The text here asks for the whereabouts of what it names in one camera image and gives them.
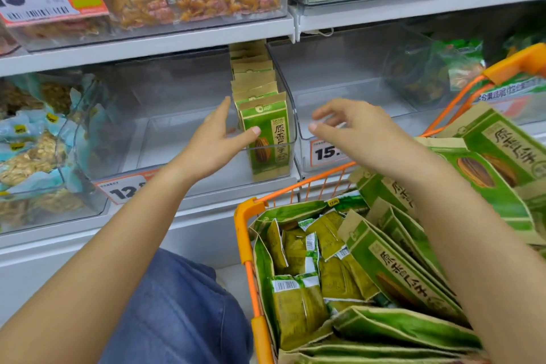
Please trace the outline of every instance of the blue jeans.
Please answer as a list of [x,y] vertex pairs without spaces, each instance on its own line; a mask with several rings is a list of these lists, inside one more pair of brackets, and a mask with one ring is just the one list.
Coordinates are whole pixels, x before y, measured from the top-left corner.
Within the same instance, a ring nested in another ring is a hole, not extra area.
[[214,269],[159,249],[99,364],[248,364],[252,330]]

